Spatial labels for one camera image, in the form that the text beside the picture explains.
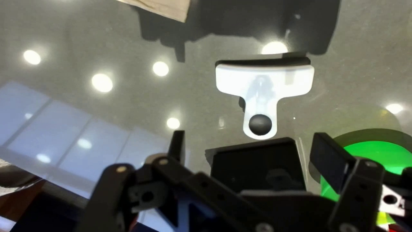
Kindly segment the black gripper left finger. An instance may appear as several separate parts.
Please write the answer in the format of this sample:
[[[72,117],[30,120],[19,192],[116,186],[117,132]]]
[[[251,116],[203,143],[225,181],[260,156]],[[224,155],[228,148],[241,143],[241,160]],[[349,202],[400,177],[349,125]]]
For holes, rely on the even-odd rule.
[[[157,211],[174,232],[255,232],[266,217],[212,178],[183,165],[183,130],[169,151],[139,169],[113,164],[99,177],[75,232],[140,232],[138,217]]]

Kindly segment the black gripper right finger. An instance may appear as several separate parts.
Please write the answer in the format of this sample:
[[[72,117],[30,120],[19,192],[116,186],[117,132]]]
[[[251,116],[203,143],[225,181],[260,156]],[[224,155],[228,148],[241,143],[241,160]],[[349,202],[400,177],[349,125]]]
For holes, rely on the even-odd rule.
[[[354,159],[367,159],[385,168],[387,179],[412,168],[412,137],[402,132],[351,132],[336,138],[313,137],[312,150],[327,156],[310,156],[310,175],[319,182],[321,195],[337,201],[344,177]],[[287,184],[304,190],[296,143],[291,138],[210,148],[205,152],[211,175],[228,187],[268,190]]]

